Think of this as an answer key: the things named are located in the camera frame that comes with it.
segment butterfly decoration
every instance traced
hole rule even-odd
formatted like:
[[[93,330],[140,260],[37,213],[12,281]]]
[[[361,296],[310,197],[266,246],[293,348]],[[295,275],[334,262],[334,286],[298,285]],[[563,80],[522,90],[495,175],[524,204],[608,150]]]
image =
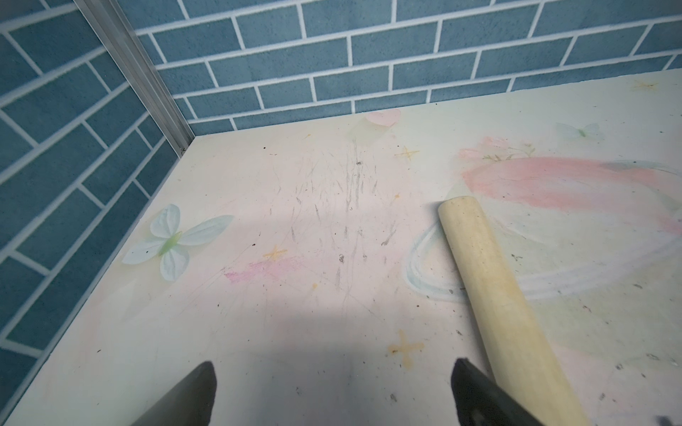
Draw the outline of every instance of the butterfly decoration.
[[[594,139],[604,140],[604,134],[599,130],[596,123],[588,124],[582,129],[576,129],[572,125],[557,123],[557,133],[564,139]]]
[[[152,221],[149,229],[153,235],[135,245],[123,257],[125,264],[139,264],[154,256],[161,257],[161,276],[175,281],[190,263],[186,246],[201,245],[213,241],[232,222],[234,216],[218,216],[189,229],[178,231],[180,208],[169,204]]]

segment pink heart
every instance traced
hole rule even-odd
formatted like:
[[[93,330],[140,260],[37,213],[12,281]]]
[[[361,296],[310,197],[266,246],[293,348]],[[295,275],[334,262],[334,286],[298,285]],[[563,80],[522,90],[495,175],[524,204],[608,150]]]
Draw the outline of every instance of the pink heart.
[[[400,120],[400,110],[392,109],[386,111],[370,112],[367,114],[367,120],[374,124],[389,127],[396,124],[398,120]]]

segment white grout line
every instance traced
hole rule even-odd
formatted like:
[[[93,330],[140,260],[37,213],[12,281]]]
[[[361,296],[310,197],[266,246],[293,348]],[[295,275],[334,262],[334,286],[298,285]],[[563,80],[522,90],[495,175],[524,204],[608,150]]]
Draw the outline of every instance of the white grout line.
[[[635,43],[634,47],[630,51],[630,54],[628,56],[634,56],[635,52],[637,52],[637,49],[639,49],[639,46],[642,45],[642,42],[644,41],[645,38],[647,38],[649,32],[651,31],[651,27],[653,27],[653,24],[647,25],[647,28],[644,29],[644,32],[642,35],[639,37],[639,40]]]
[[[161,47],[160,47],[159,44],[156,42],[156,37],[154,37],[154,34],[149,34],[149,38],[151,39],[151,43],[152,43],[152,44],[154,45],[154,47],[156,48],[156,52],[159,54],[159,58],[161,58],[161,61],[162,61],[163,63],[168,63],[168,61],[166,60],[166,55],[164,55],[163,50],[161,50]]]
[[[553,40],[569,38],[569,37],[573,37],[574,35],[586,35],[586,34],[601,33],[604,31],[609,31],[609,30],[614,30],[614,29],[640,27],[642,25],[646,25],[649,23],[672,22],[672,21],[680,20],[680,19],[682,19],[682,14],[676,15],[676,16],[663,16],[661,18],[641,20],[638,22],[625,22],[623,24],[602,25],[600,27],[591,27],[591,28],[586,28],[586,29],[577,29],[577,30],[566,31],[564,33],[541,35],[541,36],[533,37],[532,39],[523,38],[520,40],[510,40],[507,42],[487,44],[484,46],[472,46],[472,47],[468,47],[468,48],[449,50],[447,52],[441,51],[438,53],[428,53],[426,55],[420,55],[418,57],[405,58],[405,59],[402,59],[401,61],[402,62],[411,62],[411,61],[415,60],[415,58],[416,59],[421,59],[421,58],[431,59],[431,58],[437,58],[437,57],[451,56],[451,55],[456,54],[456,53],[475,52],[475,51],[482,49],[482,48],[484,50],[489,50],[489,49],[493,49],[493,48],[523,46],[525,44],[531,44],[531,43],[536,43],[536,42],[549,42],[549,41],[553,41]],[[223,53],[218,53],[215,55],[208,55],[208,56],[199,57],[199,58],[183,59],[183,60],[175,61],[172,63],[157,65],[156,69],[157,70],[165,70],[166,68],[174,68],[174,67],[179,67],[182,65],[192,65],[195,63],[202,63],[204,61],[216,61],[219,59],[226,59],[226,58],[231,58],[231,57],[244,57],[244,56],[252,54],[252,53],[269,52],[269,51],[279,50],[279,49],[283,49],[283,48],[290,48],[290,47],[295,47],[295,46],[304,46],[307,44],[312,44],[314,42],[338,40],[338,39],[344,38],[344,37],[346,39],[349,39],[350,36],[352,36],[352,35],[372,33],[374,31],[378,31],[379,29],[384,29],[384,27],[386,27],[386,25],[379,25],[377,27],[371,27],[369,30],[368,29],[355,29],[355,30],[350,30],[350,31],[343,31],[340,33],[333,33],[333,34],[320,35],[320,36],[316,36],[316,37],[309,37],[306,40],[293,40],[293,41],[289,41],[289,42],[271,44],[268,46],[259,46],[256,48],[249,48],[247,50],[234,50],[234,51],[230,51],[230,52],[223,52]],[[377,63],[366,64],[366,67],[376,66],[376,64]]]
[[[185,9],[185,4],[182,2],[182,0],[177,0],[177,5],[180,6],[180,10],[182,11],[182,16],[184,16],[185,19],[189,19],[190,15],[188,15],[187,9]]]
[[[78,188],[82,193],[84,193],[86,197],[90,198],[90,201],[92,201],[93,203],[95,203],[95,205],[96,205],[97,207],[99,207],[100,210],[102,210],[102,209],[104,208],[104,203],[101,202],[99,198],[95,197],[95,194],[93,194],[92,192],[90,192],[90,189],[87,189],[85,186],[83,186],[82,183],[79,183],[77,188]]]
[[[348,66],[352,67],[353,66],[353,43],[352,43],[351,37],[349,35],[346,36],[346,53],[348,54]]]
[[[194,117],[195,119],[199,118],[196,116],[196,112],[194,112],[194,108],[192,108],[192,104],[190,103],[189,99],[187,99],[186,96],[183,97],[182,99],[185,100],[185,103],[187,104],[187,108],[189,108],[190,112],[192,113],[192,117]]]
[[[528,30],[528,38],[533,37],[533,33],[535,33],[535,27],[537,26],[537,21],[540,20],[540,15],[542,14],[542,9],[544,7],[544,0],[540,0],[540,3],[537,5],[537,10],[535,11],[535,16],[533,17],[533,22],[531,23],[531,29]]]
[[[299,26],[301,27],[301,38],[308,38],[308,33],[306,32],[306,20],[303,19],[303,8],[300,3],[296,4],[296,13],[299,16]]]
[[[391,0],[391,23],[398,20],[398,0]]]
[[[161,145],[165,142],[165,138],[161,138],[161,141],[159,141],[158,145],[155,147],[156,149],[160,148]],[[154,194],[152,194],[152,198],[159,193],[161,188],[163,187],[164,183],[166,183],[166,180],[168,180],[168,177],[171,175],[173,170],[175,169],[175,166],[177,166],[178,162],[175,162],[173,167],[170,168],[168,173],[166,173],[166,176],[163,178],[161,181],[161,184],[159,184],[158,188],[156,188],[156,191],[154,191]],[[130,184],[123,184],[124,187],[128,187]],[[21,382],[19,387],[16,389],[12,397],[7,401],[5,404],[5,407],[0,410],[0,423],[4,422],[4,420],[10,415],[10,412],[14,409],[14,406],[18,402],[18,400],[22,397],[26,389],[29,387],[31,382],[33,381],[33,378],[35,377],[36,374],[38,374],[38,371],[40,370],[40,367],[43,366],[47,358],[50,356],[52,353],[53,349],[61,339],[61,336],[66,332],[66,329],[71,325],[73,319],[76,317],[78,312],[80,311],[81,307],[85,304],[85,301],[89,298],[90,294],[92,293],[93,289],[97,285],[97,283],[100,281],[104,273],[108,270],[109,266],[111,265],[111,262],[113,262],[114,258],[118,254],[118,252],[121,250],[125,242],[128,240],[128,237],[132,234],[133,229],[137,226],[139,223],[140,219],[142,216],[145,214],[145,211],[149,208],[149,205],[151,204],[151,200],[147,202],[147,204],[142,208],[140,213],[137,215],[137,218],[133,221],[132,225],[128,228],[128,231],[125,233],[123,238],[120,240],[118,245],[116,246],[116,249],[112,252],[112,254],[107,258],[106,262],[100,268],[100,272],[95,276],[95,279],[92,280],[90,283],[90,286],[85,290],[83,295],[81,296],[80,300],[77,302],[76,306],[74,309],[71,311],[69,316],[66,318],[66,321],[59,327],[59,330],[55,333],[55,336],[50,340],[50,343],[47,345],[45,350],[42,351],[42,355],[38,359],[38,361],[33,365],[31,370],[27,373],[25,376],[24,380]]]
[[[0,32],[13,31],[21,27],[26,27],[27,25],[30,24],[35,24],[36,22],[40,22],[42,20],[48,20],[56,16],[73,12],[74,10],[78,10],[78,6],[76,6],[75,3],[70,1],[68,4],[52,7],[49,10],[42,10],[34,14],[20,16],[19,18],[11,20],[6,20],[5,22],[0,23]]]
[[[237,34],[237,41],[239,42],[239,48],[244,50],[244,39],[241,37],[241,30],[239,29],[239,24],[237,24],[237,18],[232,17],[232,26],[235,28],[235,33]]]
[[[211,69],[211,65],[209,64],[208,61],[204,62],[206,64],[206,69],[209,70],[209,75],[211,76],[211,81],[213,82],[213,85],[215,87],[220,87],[218,84],[218,81],[216,80],[216,75],[213,73],[213,70]]]
[[[135,184],[135,186],[137,186],[137,189],[139,189],[145,195],[145,197],[147,197],[147,199],[151,199],[149,192],[147,192],[147,190],[140,185],[137,179],[133,179],[132,182]]]
[[[147,148],[149,148],[150,150],[153,149],[153,147],[151,146],[151,144],[147,140],[147,137],[144,134],[142,134],[139,127],[135,128],[135,132],[138,134],[138,136],[140,136],[142,138],[142,141],[145,143],[145,145],[147,145]]]
[[[86,62],[87,67],[90,68],[90,71],[92,71],[93,74],[95,74],[95,77],[100,81],[100,84],[104,86],[104,89],[106,90],[107,93],[111,93],[111,89],[109,89],[109,86],[104,82],[104,79],[100,75],[100,73],[93,67],[93,65],[90,63],[90,61]]]
[[[12,250],[8,257],[11,257],[12,259],[16,260],[17,262],[24,264],[24,266],[33,269],[35,272],[39,273],[40,275],[42,275],[44,277],[46,277],[47,275],[50,275],[49,269],[42,266],[40,263],[36,262],[35,260],[31,259],[30,257],[19,253],[16,250]]]
[[[59,205],[74,191],[76,188],[78,188],[78,185],[80,185],[92,172],[97,169],[102,163],[104,163],[104,160],[108,158],[111,153],[118,148],[118,146],[135,130],[137,126],[140,125],[147,117],[149,116],[148,112],[145,112],[140,116],[139,119],[137,119],[132,126],[130,126],[122,135],[119,136],[114,143],[111,144],[109,148],[107,148],[106,151],[104,151],[102,154],[100,154],[97,159],[88,166],[85,171],[83,171],[80,176],[78,176],[69,186],[67,186],[50,204],[48,204],[45,209],[43,209],[42,212],[40,212],[38,215],[36,215],[27,225],[24,226],[24,228],[19,231],[17,235],[14,236],[10,240],[9,243],[5,245],[2,249],[0,249],[0,263],[2,263],[5,258],[9,255],[9,253],[16,249],[21,243],[24,242],[26,238],[33,233],[33,231],[38,228],[38,226],[42,225],[43,222],[45,222],[45,219],[52,214],[53,211],[59,207]]]
[[[476,52],[476,59],[473,60],[473,68],[471,68],[471,77],[469,77],[470,80],[473,80],[476,78],[476,71],[478,70],[478,63],[481,61],[481,50]]]
[[[256,91],[256,97],[258,98],[258,105],[261,106],[261,110],[264,110],[265,107],[263,106],[263,99],[261,98],[261,91],[258,90],[258,86],[254,86],[254,90]]]
[[[438,47],[441,45],[441,32],[443,31],[443,20],[439,19],[436,24],[436,41],[433,43],[433,53],[438,53]]]
[[[61,67],[57,67],[57,68],[55,68],[49,72],[46,72],[42,76],[34,78],[33,80],[29,81],[28,83],[21,85],[21,86],[17,87],[16,89],[5,93],[4,95],[0,96],[0,107],[12,103],[13,101],[22,97],[26,93],[37,89],[38,87],[42,87],[42,86],[46,85],[48,82],[66,74],[67,72],[73,70],[76,67],[81,66],[86,61],[89,61],[90,59],[95,58],[96,56],[100,55],[103,52],[106,52],[106,49],[104,48],[104,46],[100,46],[96,49],[91,50],[90,52],[86,53],[85,55],[74,59],[73,61],[65,63]]]
[[[393,64],[388,66],[388,91],[393,91]]]
[[[157,144],[156,147],[154,147],[154,150],[150,151],[147,156],[142,160],[142,162],[137,166],[135,171],[128,177],[126,182],[119,188],[119,190],[114,194],[114,196],[109,200],[109,202],[106,203],[106,206],[104,209],[102,209],[97,216],[95,216],[95,219],[93,219],[92,222],[85,228],[85,231],[76,239],[76,241],[69,247],[69,250],[64,253],[64,255],[59,259],[57,264],[55,265],[54,268],[52,268],[52,271],[50,272],[49,275],[47,275],[38,285],[38,287],[33,291],[33,294],[21,305],[19,309],[14,313],[12,318],[7,321],[5,326],[0,329],[0,340],[5,339],[12,329],[21,321],[21,318],[24,317],[26,312],[31,308],[31,306],[35,303],[35,301],[40,297],[40,295],[45,291],[47,286],[50,285],[52,280],[61,272],[62,268],[64,265],[67,264],[69,260],[71,260],[71,257],[76,253],[76,251],[80,248],[80,246],[83,244],[83,242],[90,236],[92,231],[97,227],[97,225],[100,224],[104,216],[106,216],[107,213],[111,210],[111,207],[116,204],[116,201],[119,200],[121,195],[124,193],[124,191],[128,188],[128,185],[130,185],[130,182],[137,176],[137,174],[147,165],[149,160],[154,156],[156,151],[159,149],[161,146],[160,142]]]
[[[48,148],[53,146],[55,143],[57,143],[59,140],[61,140],[66,134],[71,132],[73,129],[78,127],[83,121],[88,119],[92,114],[95,113],[95,111],[99,110],[101,107],[109,103],[113,98],[117,97],[122,91],[126,90],[128,88],[128,82],[121,83],[120,86],[118,86],[116,89],[114,89],[111,93],[108,95],[104,96],[102,99],[98,100],[95,102],[93,106],[90,108],[86,109],[84,112],[82,112],[80,115],[78,115],[75,119],[71,120],[69,123],[64,125],[61,129],[57,130],[52,136],[47,138],[46,140],[42,141],[40,144],[38,144],[37,148],[32,149],[31,151],[25,153],[21,158],[16,160],[14,163],[12,163],[10,166],[8,166],[5,170],[0,172],[0,185],[7,181],[10,177],[14,176],[15,173],[17,173],[19,170],[21,170],[24,166],[26,166],[28,163],[32,162],[37,156],[45,152]]]
[[[43,75],[43,71],[38,67],[38,65],[33,62],[33,59],[29,56],[28,53],[26,53],[26,50],[24,50],[23,47],[19,46],[19,43],[16,42],[14,37],[10,35],[10,33],[3,33],[7,41],[14,47],[14,50],[17,51],[19,55],[21,55],[22,58],[24,58],[24,61],[29,64],[31,68],[33,68],[33,71],[39,76]]]
[[[671,56],[671,58],[668,60],[668,62],[667,62],[667,64],[666,64],[666,66],[664,66],[663,69],[662,69],[661,71],[667,70],[668,67],[670,67],[670,64],[675,60],[675,58],[677,58],[677,55],[678,55],[678,54],[676,53],[675,55]]]
[[[310,81],[310,92],[312,93],[312,101],[317,102],[317,90],[315,90],[315,79],[313,77],[308,77]]]
[[[576,45],[577,39],[578,39],[577,35],[574,35],[573,38],[571,39],[571,42],[568,44],[568,47],[566,48],[566,52],[563,54],[563,58],[561,58],[561,62],[559,62],[560,67],[563,67],[566,64],[568,56],[571,55],[571,50],[573,50],[573,46]]]
[[[92,127],[90,127],[90,124],[88,124],[88,122],[85,121],[85,120],[83,120],[83,127],[85,127],[85,129],[86,129],[88,132],[90,132],[90,134],[92,135],[92,137],[95,138],[95,140],[97,141],[97,143],[100,144],[100,146],[101,146],[102,148],[104,148],[104,149],[107,149],[107,148],[108,148],[108,147],[106,146],[106,143],[104,143],[104,141],[102,140],[102,138],[100,138],[100,135],[98,135],[97,132],[95,132],[95,130],[94,130]]]
[[[0,340],[0,348],[3,348],[4,350],[11,350],[12,352],[30,356],[31,358],[36,359],[40,358],[40,355],[42,355],[42,351],[40,349],[32,348],[31,346],[7,339]]]
[[[14,120],[12,120],[10,116],[7,115],[3,110],[0,110],[0,119],[2,119],[2,121],[4,121],[10,128],[12,128],[12,130],[14,130],[22,138],[24,138],[24,140],[26,140],[26,142],[28,142],[28,144],[31,145],[33,148],[37,148],[39,146],[38,142],[36,142],[35,139],[31,137],[31,135],[26,133],[26,131],[21,126],[19,126],[19,124],[15,123]]]

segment pastel ring painting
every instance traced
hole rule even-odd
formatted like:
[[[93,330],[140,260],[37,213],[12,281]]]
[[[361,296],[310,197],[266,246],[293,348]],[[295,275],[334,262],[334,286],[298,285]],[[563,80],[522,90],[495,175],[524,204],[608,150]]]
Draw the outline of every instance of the pastel ring painting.
[[[233,218],[229,215],[214,217],[182,232],[178,231],[180,208],[175,204],[169,204],[149,226],[152,236],[130,249],[122,262],[139,264],[159,256],[161,276],[166,281],[175,281],[190,263],[190,253],[186,247],[213,241],[227,228]]]
[[[597,124],[554,129],[567,143],[605,138]],[[613,284],[682,252],[682,172],[652,161],[553,154],[485,138],[459,151],[467,166],[444,197],[479,199],[527,298]],[[404,278],[430,298],[466,299],[438,222],[415,239]]]

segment yellow star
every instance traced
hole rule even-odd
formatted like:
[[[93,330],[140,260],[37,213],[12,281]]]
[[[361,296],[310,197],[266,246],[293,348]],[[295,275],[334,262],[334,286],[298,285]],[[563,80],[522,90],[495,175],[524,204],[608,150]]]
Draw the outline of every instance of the yellow star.
[[[409,151],[407,147],[403,147],[402,152],[400,154],[396,154],[396,157],[399,155],[404,155],[405,157],[407,157],[407,159],[412,160],[412,156],[418,152],[419,151]]]
[[[278,251],[277,245],[275,244],[275,248],[272,249],[272,252],[264,254],[263,257],[267,258],[268,260],[277,260],[277,258],[279,258],[284,253],[286,253],[286,249]]]
[[[388,352],[391,355],[401,352],[402,365],[405,367],[405,369],[410,369],[413,365],[412,358],[410,358],[410,351],[422,350],[424,349],[424,344],[421,342],[407,343],[407,336],[405,336],[405,332],[403,330],[398,330],[398,334],[400,335],[400,345],[390,345],[388,347]]]

